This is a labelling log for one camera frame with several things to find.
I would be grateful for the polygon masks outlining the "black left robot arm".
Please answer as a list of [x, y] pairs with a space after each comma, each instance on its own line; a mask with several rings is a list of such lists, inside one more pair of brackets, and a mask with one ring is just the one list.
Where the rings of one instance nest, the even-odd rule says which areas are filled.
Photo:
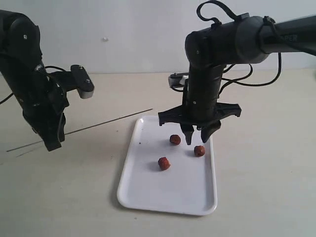
[[47, 150], [60, 148], [66, 92], [44, 68], [39, 27], [22, 13], [0, 12], [0, 72]]

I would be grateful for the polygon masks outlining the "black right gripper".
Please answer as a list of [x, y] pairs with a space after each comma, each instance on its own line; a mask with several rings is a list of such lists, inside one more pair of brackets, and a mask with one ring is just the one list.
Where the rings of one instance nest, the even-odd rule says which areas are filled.
[[221, 119], [241, 115], [238, 104], [218, 103], [218, 94], [225, 65], [208, 67], [202, 70], [189, 67], [182, 105], [159, 112], [159, 125], [179, 123], [187, 145], [191, 145], [193, 125], [203, 127], [201, 140], [206, 143], [210, 136], [221, 128]]

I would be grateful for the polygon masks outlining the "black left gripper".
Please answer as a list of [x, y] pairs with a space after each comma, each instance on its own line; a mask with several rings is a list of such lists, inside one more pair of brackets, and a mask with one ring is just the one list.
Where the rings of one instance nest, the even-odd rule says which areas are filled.
[[22, 115], [49, 152], [61, 147], [69, 105], [66, 91], [46, 71], [15, 71], [14, 96]]

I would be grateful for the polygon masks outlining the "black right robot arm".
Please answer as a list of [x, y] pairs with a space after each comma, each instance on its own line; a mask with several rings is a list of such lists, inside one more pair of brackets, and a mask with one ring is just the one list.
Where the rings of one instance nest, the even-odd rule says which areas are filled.
[[159, 123], [180, 124], [187, 144], [195, 129], [206, 142], [221, 127], [221, 120], [239, 117], [237, 104], [217, 101], [228, 64], [258, 64], [272, 53], [316, 52], [316, 18], [307, 16], [281, 23], [252, 16], [217, 27], [191, 32], [185, 39], [189, 77], [182, 104], [158, 114]]

